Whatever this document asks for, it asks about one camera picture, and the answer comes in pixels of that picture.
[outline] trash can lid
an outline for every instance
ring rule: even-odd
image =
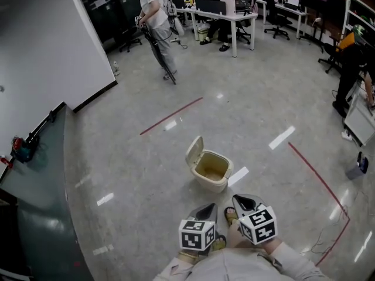
[[[197,136],[196,139],[192,142],[190,147],[188,148],[185,159],[186,163],[189,167],[194,166],[194,162],[197,160],[199,155],[203,152],[204,144],[203,138],[201,136]]]

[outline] desk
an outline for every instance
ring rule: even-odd
[[[236,29],[236,22],[250,19],[251,20],[250,50],[254,50],[254,45],[255,45],[255,19],[258,16],[257,13],[249,13],[249,14],[247,14],[245,16],[244,16],[243,13],[236,13],[233,16],[226,16],[226,15],[218,15],[217,13],[212,13],[212,12],[202,12],[202,11],[198,11],[198,10],[191,10],[190,8],[178,8],[177,12],[185,13],[185,15],[187,13],[191,14],[192,21],[193,21],[193,28],[194,28],[195,40],[199,40],[195,15],[204,16],[204,17],[208,17],[208,18],[212,18],[212,19],[224,19],[224,20],[230,21],[230,23],[231,23],[231,31],[232,31],[232,52],[233,52],[233,57],[237,57],[237,29]]]
[[[266,15],[266,9],[265,9],[265,6],[267,5],[267,2],[265,2],[265,0],[257,0],[257,3],[259,4],[263,4],[263,24],[265,24],[265,17],[267,16]],[[307,8],[305,8],[305,11],[304,12],[301,12],[299,10],[294,10],[294,9],[291,9],[291,8],[287,8],[285,7],[284,5],[282,4],[279,4],[279,3],[276,3],[275,6],[279,9],[283,9],[284,11],[287,11],[287,12],[290,12],[290,13],[293,13],[295,15],[298,15],[298,24],[297,24],[297,34],[296,34],[296,38],[299,39],[299,30],[301,28],[301,19],[302,17],[304,16],[305,17],[305,30],[304,30],[304,35],[306,33],[306,28],[307,28]]]

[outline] bottle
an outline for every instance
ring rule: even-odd
[[[120,74],[120,67],[118,66],[116,61],[113,62],[113,68],[114,68],[113,74],[115,76],[118,76]]]

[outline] black and white marker cube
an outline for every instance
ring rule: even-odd
[[[271,206],[240,218],[241,233],[254,245],[277,236],[276,215]]]
[[[204,251],[215,240],[215,222],[182,220],[178,233],[181,249]]]

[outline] gray floor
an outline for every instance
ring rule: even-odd
[[[273,206],[280,237],[320,262],[328,276],[364,280],[374,269],[373,237],[362,249],[374,226],[373,170],[356,182],[344,174],[358,150],[341,138],[342,120],[331,106],[338,75],[326,74],[319,49],[294,32],[290,42],[273,39],[261,20],[256,31],[255,50],[239,43],[236,59],[231,50],[220,53],[219,43],[199,46],[187,32],[187,50],[173,44],[177,85],[163,81],[146,40],[130,53],[109,55],[120,66],[119,85],[77,116],[81,181],[70,189],[80,198],[73,222],[95,280],[151,280],[178,251],[180,220],[204,203],[219,205],[225,234],[221,213],[234,193],[255,194]],[[268,144],[290,126],[295,132],[271,150]],[[234,172],[245,166],[249,174],[221,194],[202,189],[185,163],[197,135],[207,149],[230,158]],[[341,200],[349,223],[288,141]],[[113,198],[98,206],[109,194]]]

